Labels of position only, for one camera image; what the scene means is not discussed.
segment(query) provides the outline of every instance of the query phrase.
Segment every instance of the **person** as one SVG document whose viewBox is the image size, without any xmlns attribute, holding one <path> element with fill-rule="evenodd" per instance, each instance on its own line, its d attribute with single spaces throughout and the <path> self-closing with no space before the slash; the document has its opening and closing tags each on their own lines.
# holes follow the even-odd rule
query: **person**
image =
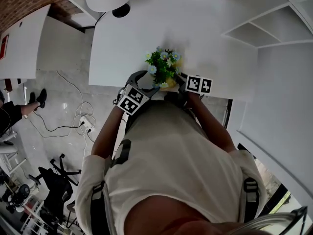
<svg viewBox="0 0 313 235">
<path fill-rule="evenodd" d="M 76 215 L 86 234 L 92 234 L 91 199 L 102 181 L 109 202 L 101 212 L 111 209 L 118 235 L 226 234 L 243 225 L 241 196 L 247 177 L 258 184 L 256 215 L 260 213 L 267 194 L 253 156 L 236 150 L 199 95 L 186 94 L 200 125 L 174 104 L 150 100 L 129 117 L 113 160 L 124 112 L 112 109 L 84 159 L 77 189 Z M 101 217 L 103 226 L 107 220 L 105 214 Z"/>
<path fill-rule="evenodd" d="M 0 91 L 0 137 L 20 121 L 23 115 L 28 115 L 32 111 L 36 111 L 38 107 L 44 108 L 46 99 L 47 92 L 43 89 L 37 99 L 34 92 L 30 94 L 29 104 L 14 105 L 12 101 L 4 103 L 4 96 Z"/>
</svg>

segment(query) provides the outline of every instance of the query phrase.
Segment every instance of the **white wall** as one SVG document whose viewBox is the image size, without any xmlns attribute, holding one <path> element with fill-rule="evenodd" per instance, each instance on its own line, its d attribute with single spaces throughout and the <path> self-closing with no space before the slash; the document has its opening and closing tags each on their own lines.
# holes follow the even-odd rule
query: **white wall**
<svg viewBox="0 0 313 235">
<path fill-rule="evenodd" d="M 253 102 L 229 128 L 301 205 L 313 208 L 312 78 L 313 44 L 260 49 Z"/>
<path fill-rule="evenodd" d="M 46 17 L 40 38 L 37 70 L 79 70 L 83 38 L 81 31 Z"/>
</svg>

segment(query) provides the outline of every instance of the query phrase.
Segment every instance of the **brick wall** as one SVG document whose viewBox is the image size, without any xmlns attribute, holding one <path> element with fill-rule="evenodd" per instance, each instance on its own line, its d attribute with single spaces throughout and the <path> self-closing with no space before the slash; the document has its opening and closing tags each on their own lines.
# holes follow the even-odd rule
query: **brick wall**
<svg viewBox="0 0 313 235">
<path fill-rule="evenodd" d="M 49 16 L 66 21 L 69 15 L 82 12 L 68 0 L 0 0 L 0 34 L 28 14 L 51 4 Z"/>
</svg>

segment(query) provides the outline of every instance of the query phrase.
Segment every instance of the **white t-shirt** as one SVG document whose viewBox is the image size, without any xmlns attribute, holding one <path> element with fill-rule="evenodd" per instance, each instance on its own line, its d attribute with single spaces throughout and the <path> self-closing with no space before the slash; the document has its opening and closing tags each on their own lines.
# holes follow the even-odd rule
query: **white t-shirt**
<svg viewBox="0 0 313 235">
<path fill-rule="evenodd" d="M 90 217 L 78 209 L 84 209 L 88 189 L 103 180 L 107 169 L 104 179 L 118 235 L 124 234 L 131 208 L 152 195 L 182 201 L 213 223 L 238 222 L 243 174 L 257 181 L 258 213 L 262 210 L 266 191 L 251 154 L 226 153 L 183 110 L 164 101 L 151 104 L 125 135 L 111 168 L 98 156 L 86 157 L 76 198 L 82 228 L 89 230 Z"/>
</svg>

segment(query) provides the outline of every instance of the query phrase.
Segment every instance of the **power strip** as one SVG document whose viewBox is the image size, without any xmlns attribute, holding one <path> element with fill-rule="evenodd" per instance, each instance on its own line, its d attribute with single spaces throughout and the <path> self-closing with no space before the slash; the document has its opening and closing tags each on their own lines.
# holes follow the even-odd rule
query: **power strip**
<svg viewBox="0 0 313 235">
<path fill-rule="evenodd" d="M 86 130 L 90 130 L 89 133 L 94 131 L 93 125 L 91 124 L 91 122 L 90 122 L 85 116 L 82 116 L 82 117 L 80 118 L 79 124 L 81 125 L 82 122 L 84 122 L 85 131 L 86 131 Z"/>
</svg>

